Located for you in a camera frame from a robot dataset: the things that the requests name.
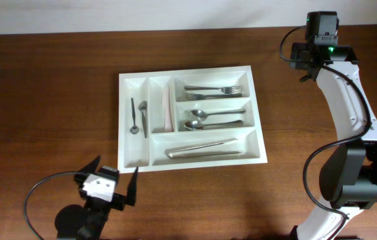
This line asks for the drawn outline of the small thin steel teaspoon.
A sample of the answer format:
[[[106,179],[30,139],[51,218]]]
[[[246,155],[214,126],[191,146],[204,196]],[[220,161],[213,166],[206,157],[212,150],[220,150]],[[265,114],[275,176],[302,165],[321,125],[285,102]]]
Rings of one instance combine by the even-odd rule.
[[[132,116],[133,125],[131,126],[129,132],[132,135],[136,135],[139,132],[139,127],[136,125],[135,104],[134,104],[133,98],[131,98],[131,116]]]

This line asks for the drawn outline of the steel teaspoon patterned handle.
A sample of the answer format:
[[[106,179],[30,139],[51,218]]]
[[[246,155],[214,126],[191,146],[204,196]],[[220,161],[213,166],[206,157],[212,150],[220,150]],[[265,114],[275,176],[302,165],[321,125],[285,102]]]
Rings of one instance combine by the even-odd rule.
[[[144,137],[147,139],[147,117],[146,117],[147,101],[142,101],[138,105],[138,109],[141,111],[141,121],[142,121],[142,126],[143,126],[143,134],[144,134]]]

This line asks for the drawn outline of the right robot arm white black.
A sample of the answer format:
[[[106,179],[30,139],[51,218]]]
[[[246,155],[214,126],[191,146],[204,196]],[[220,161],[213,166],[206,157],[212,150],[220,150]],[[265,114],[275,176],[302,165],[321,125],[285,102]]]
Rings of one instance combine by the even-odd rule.
[[[305,70],[323,92],[337,141],[315,150],[306,160],[302,181],[314,210],[295,226],[291,239],[335,239],[346,224],[377,203],[377,118],[360,82],[350,46],[338,43],[335,11],[306,17],[305,41],[293,43],[290,66]]]

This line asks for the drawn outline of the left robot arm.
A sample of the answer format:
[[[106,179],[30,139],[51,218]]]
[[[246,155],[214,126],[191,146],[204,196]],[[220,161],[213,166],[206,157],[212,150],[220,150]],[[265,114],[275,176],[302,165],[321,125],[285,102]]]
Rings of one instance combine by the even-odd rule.
[[[138,168],[127,186],[127,194],[115,192],[119,171],[100,166],[100,156],[81,168],[73,180],[78,185],[84,205],[68,205],[55,217],[58,239],[99,239],[109,214],[123,211],[125,206],[134,206],[137,195]]]

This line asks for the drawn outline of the steel fork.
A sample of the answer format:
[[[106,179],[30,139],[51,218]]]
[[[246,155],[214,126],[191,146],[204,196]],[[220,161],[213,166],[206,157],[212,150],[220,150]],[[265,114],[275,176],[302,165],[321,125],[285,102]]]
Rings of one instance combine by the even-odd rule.
[[[201,86],[191,86],[185,85],[183,87],[187,91],[203,91],[203,90],[216,90],[220,91],[223,94],[234,94],[240,93],[242,88],[240,86],[231,86],[231,87],[201,87]]]
[[[216,95],[204,95],[199,93],[186,93],[185,97],[190,101],[203,101],[208,99],[226,99],[226,98],[237,98],[242,97],[241,93],[235,94],[216,94]]]

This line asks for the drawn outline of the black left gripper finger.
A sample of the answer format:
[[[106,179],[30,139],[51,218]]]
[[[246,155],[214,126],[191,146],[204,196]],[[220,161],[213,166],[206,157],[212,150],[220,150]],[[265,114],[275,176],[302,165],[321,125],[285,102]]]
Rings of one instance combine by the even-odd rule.
[[[101,156],[98,155],[93,161],[88,163],[86,166],[82,167],[80,170],[77,171],[78,174],[91,174],[95,173],[97,170],[99,163],[101,161]]]
[[[139,167],[136,167],[127,186],[126,204],[130,206],[134,206],[136,202],[138,171]]]

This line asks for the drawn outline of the pink plastic knife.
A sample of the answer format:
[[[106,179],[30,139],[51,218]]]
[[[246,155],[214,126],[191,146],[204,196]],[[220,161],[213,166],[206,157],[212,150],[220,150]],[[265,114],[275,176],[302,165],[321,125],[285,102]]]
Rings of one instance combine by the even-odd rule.
[[[164,131],[165,132],[172,132],[173,131],[173,124],[171,120],[171,107],[170,107],[170,90],[169,86],[164,89],[162,100],[161,100],[162,107],[164,109]]]

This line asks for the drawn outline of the large steel tablespoon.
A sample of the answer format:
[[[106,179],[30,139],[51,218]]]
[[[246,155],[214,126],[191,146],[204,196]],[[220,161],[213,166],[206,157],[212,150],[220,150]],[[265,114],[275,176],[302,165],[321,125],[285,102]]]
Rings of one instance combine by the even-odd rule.
[[[206,113],[200,109],[191,110],[188,113],[188,117],[194,121],[205,121],[209,116],[212,115],[228,115],[228,114],[244,114],[246,110],[242,109],[235,109],[235,110],[228,110],[228,111],[218,111],[213,113]]]

